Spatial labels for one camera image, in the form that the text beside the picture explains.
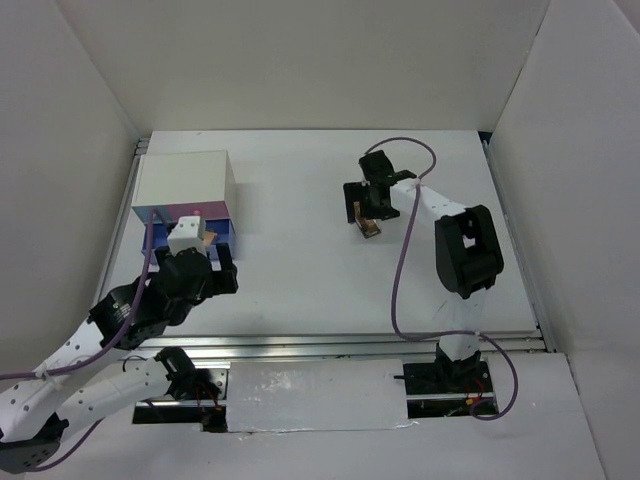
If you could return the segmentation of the long brown eyeshadow palette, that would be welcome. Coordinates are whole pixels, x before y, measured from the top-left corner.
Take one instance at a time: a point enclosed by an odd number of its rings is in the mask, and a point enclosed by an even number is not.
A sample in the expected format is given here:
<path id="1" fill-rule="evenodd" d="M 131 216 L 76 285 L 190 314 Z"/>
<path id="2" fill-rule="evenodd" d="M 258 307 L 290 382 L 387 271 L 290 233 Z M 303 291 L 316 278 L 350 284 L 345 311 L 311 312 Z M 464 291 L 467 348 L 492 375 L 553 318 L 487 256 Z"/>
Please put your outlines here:
<path id="1" fill-rule="evenodd" d="M 353 211 L 355 224 L 364 239 L 373 238 L 381 233 L 381 229 L 375 220 L 362 216 L 359 202 L 353 203 Z"/>

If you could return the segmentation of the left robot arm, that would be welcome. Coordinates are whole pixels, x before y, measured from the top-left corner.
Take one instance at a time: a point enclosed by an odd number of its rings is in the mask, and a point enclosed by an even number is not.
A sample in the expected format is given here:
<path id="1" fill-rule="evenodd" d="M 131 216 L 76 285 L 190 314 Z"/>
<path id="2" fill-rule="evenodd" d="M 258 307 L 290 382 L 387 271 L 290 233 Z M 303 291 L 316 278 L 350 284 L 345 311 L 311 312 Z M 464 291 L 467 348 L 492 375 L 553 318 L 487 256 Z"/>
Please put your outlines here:
<path id="1" fill-rule="evenodd" d="M 183 323 L 205 300 L 238 290 L 237 268 L 227 244 L 217 245 L 220 267 L 191 247 L 157 249 L 159 269 L 143 269 L 132 283 L 112 289 L 76 332 L 29 372 L 3 374 L 13 384 L 1 394 L 1 469 L 8 474 L 46 470 L 61 444 L 79 430 L 139 401 L 217 402 L 219 385 L 197 369 L 180 347 L 165 347 L 120 374 L 94 383 L 106 367 L 127 359 L 145 341 Z"/>

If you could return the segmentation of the dark blue drawer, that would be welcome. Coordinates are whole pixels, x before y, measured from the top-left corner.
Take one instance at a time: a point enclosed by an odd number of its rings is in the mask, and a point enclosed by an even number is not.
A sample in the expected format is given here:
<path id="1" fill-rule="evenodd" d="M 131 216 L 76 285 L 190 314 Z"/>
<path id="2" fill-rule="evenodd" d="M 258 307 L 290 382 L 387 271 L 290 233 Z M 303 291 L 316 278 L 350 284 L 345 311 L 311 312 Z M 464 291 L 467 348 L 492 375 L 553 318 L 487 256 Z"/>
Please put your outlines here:
<path id="1" fill-rule="evenodd" d="M 206 238 L 212 238 L 207 247 L 207 252 L 212 262 L 218 261 L 216 246 L 221 243 L 227 244 L 231 255 L 234 255 L 235 231 L 230 220 L 207 220 L 205 222 L 205 233 Z M 151 251 L 160 247 L 167 247 L 167 236 L 166 227 L 162 223 L 154 223 Z"/>

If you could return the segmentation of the white drawer cabinet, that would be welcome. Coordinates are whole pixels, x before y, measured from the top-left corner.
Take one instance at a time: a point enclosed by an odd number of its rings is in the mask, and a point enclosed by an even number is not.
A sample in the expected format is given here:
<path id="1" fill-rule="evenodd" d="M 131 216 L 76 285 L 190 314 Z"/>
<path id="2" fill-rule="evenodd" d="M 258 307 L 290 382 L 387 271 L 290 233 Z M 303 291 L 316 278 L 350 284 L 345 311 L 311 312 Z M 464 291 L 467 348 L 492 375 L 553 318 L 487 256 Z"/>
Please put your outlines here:
<path id="1" fill-rule="evenodd" d="M 236 181 L 225 150 L 141 157 L 131 208 L 145 220 L 153 206 L 224 201 L 236 216 Z"/>

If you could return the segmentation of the four pan eyeshadow palette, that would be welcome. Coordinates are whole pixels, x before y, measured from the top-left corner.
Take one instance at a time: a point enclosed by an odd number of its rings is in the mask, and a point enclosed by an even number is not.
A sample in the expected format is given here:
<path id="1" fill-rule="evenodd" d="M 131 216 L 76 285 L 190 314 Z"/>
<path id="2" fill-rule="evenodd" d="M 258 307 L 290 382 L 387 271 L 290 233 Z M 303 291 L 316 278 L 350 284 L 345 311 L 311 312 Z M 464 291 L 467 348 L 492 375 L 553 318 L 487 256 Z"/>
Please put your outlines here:
<path id="1" fill-rule="evenodd" d="M 218 234 L 215 231 L 205 230 L 203 233 L 203 244 L 206 247 L 213 245 L 218 238 Z"/>

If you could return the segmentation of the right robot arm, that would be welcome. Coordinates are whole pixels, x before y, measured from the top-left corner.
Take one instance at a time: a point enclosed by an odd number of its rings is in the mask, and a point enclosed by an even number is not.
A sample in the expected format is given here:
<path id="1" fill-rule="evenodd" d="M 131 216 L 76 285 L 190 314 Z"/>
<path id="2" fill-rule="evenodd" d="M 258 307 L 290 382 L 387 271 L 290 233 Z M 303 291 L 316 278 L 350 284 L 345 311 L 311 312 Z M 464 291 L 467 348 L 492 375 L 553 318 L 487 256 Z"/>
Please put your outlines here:
<path id="1" fill-rule="evenodd" d="M 378 223 L 409 215 L 391 293 L 391 324 L 402 339 L 418 342 L 431 334 L 405 334 L 398 324 L 398 294 L 402 270 L 414 227 L 434 234 L 435 269 L 441 285 L 452 295 L 453 315 L 436 344 L 435 373 L 429 378 L 446 391 L 457 391 L 480 363 L 480 334 L 486 292 L 504 270 L 504 259 L 490 210 L 465 206 L 422 183 L 408 170 L 397 171 L 384 151 L 369 149 L 359 159 L 363 180 L 343 185 L 347 222 L 365 238 L 380 233 Z"/>

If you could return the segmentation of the pink drawer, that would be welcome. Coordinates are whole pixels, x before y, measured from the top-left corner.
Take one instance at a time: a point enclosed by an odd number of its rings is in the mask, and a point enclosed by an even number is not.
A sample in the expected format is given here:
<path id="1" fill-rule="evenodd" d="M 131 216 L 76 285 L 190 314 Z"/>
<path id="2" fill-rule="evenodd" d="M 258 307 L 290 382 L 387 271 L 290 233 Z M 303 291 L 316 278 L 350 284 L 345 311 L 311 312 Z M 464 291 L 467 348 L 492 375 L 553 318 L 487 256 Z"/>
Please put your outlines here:
<path id="1" fill-rule="evenodd" d="M 224 201 L 213 201 L 204 203 L 181 203 L 162 206 L 153 206 L 163 219 L 176 222 L 184 216 L 201 216 L 205 221 L 209 220 L 230 220 L 231 211 Z"/>

